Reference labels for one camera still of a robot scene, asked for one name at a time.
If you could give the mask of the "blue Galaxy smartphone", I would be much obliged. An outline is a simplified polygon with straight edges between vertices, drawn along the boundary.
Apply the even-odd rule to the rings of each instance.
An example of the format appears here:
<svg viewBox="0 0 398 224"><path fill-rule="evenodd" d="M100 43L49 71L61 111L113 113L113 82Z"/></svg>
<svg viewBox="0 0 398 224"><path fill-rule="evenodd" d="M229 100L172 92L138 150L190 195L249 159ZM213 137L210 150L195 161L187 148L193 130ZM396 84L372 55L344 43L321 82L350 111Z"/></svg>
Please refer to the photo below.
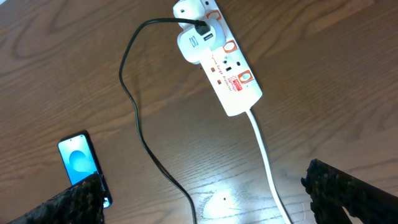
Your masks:
<svg viewBox="0 0 398 224"><path fill-rule="evenodd" d="M61 139L57 147L72 185L91 174L100 175L104 191L103 208L109 208L113 199L88 131L82 130Z"/></svg>

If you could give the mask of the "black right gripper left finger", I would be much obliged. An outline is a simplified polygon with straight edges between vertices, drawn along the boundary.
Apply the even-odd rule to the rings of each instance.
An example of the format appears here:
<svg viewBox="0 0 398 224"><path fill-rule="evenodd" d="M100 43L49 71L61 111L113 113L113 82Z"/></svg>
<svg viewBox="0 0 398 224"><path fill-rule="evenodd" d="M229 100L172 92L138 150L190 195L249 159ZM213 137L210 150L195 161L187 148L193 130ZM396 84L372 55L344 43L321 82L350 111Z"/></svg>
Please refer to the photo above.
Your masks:
<svg viewBox="0 0 398 224"><path fill-rule="evenodd" d="M10 224L104 224L102 175L94 173Z"/></svg>

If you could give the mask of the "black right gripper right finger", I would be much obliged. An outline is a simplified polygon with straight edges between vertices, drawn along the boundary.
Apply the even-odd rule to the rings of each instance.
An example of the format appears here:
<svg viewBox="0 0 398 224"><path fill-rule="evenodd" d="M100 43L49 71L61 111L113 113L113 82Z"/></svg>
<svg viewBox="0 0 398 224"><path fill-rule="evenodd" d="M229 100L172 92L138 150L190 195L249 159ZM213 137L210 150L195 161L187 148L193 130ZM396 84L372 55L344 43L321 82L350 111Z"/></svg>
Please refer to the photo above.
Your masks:
<svg viewBox="0 0 398 224"><path fill-rule="evenodd" d="M310 161L307 176L301 179L312 201L310 208L318 224L397 223L397 197L318 159Z"/></svg>

